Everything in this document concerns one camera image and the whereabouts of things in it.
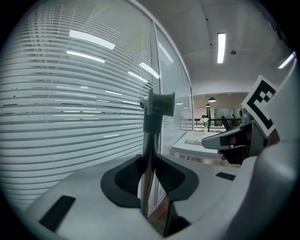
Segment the black slot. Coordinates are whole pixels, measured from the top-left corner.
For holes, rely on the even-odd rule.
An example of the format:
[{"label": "black slot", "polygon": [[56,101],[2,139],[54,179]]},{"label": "black slot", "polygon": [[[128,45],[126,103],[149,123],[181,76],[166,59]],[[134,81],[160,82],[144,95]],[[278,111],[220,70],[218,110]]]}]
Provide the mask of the black slot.
[{"label": "black slot", "polygon": [[225,178],[227,180],[230,180],[230,181],[233,181],[235,176],[232,175],[232,174],[228,174],[228,173],[225,173],[225,172],[219,172],[216,174],[217,177],[220,177],[220,178]]},{"label": "black slot", "polygon": [[73,203],[75,202],[74,197],[61,196],[59,200],[46,212],[46,214],[39,221],[41,225],[55,232],[66,214],[69,212]]}]

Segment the white ceiling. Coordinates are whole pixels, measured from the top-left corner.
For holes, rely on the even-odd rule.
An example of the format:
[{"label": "white ceiling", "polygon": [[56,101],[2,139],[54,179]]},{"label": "white ceiling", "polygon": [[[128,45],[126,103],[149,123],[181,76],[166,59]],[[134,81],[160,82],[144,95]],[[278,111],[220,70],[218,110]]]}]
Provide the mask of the white ceiling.
[{"label": "white ceiling", "polygon": [[[194,95],[248,92],[259,75],[279,85],[291,52],[248,0],[139,0],[165,27],[188,68]],[[226,33],[217,64],[218,33]]]}]

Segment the glass partition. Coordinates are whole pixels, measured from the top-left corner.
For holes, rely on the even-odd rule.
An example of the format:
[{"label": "glass partition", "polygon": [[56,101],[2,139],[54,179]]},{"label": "glass partition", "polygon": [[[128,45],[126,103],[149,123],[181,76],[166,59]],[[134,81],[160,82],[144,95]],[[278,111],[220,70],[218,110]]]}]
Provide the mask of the glass partition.
[{"label": "glass partition", "polygon": [[175,92],[174,116],[164,116],[161,153],[170,154],[172,146],[186,133],[188,97],[181,61],[165,35],[156,27],[162,94]]},{"label": "glass partition", "polygon": [[153,44],[153,22],[123,0],[48,1],[19,22],[0,59],[12,204],[25,210],[74,171],[142,153],[139,99],[159,92]]}]

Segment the white desk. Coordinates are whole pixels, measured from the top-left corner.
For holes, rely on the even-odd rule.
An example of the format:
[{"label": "white desk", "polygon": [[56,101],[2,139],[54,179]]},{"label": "white desk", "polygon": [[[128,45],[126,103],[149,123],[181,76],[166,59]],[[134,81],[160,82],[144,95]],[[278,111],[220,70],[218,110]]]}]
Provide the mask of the white desk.
[{"label": "white desk", "polygon": [[193,132],[188,131],[185,135],[182,136],[173,146],[172,149],[174,151],[174,156],[179,157],[179,154],[192,156],[196,158],[202,159],[221,159],[221,155],[217,154],[218,150],[207,149],[201,145],[193,145],[185,143],[186,140],[192,140],[198,137],[209,137],[219,133],[216,132],[208,132],[207,134],[203,134],[203,132]]}]

